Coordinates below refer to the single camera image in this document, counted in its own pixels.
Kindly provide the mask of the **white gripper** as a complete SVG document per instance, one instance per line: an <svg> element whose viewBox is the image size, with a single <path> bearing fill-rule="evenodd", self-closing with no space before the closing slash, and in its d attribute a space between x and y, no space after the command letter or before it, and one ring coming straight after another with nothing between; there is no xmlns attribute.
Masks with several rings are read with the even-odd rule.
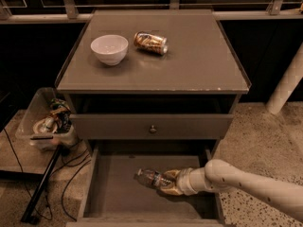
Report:
<svg viewBox="0 0 303 227"><path fill-rule="evenodd" d="M165 179L175 182L168 185L160 186L159 190L167 195L191 196L198 194L200 191L200 170L194 168L171 169L163 173Z"/></svg>

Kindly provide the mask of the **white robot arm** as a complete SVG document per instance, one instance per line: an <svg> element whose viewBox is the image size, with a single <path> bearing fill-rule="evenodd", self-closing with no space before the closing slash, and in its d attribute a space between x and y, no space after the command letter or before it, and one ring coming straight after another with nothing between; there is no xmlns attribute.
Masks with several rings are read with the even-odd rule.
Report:
<svg viewBox="0 0 303 227"><path fill-rule="evenodd" d="M229 163L212 159L204 167L166 172L174 181L160 187L163 193L180 196L199 192L219 193L238 188L280 212L303 221L303 186L242 171Z"/></svg>

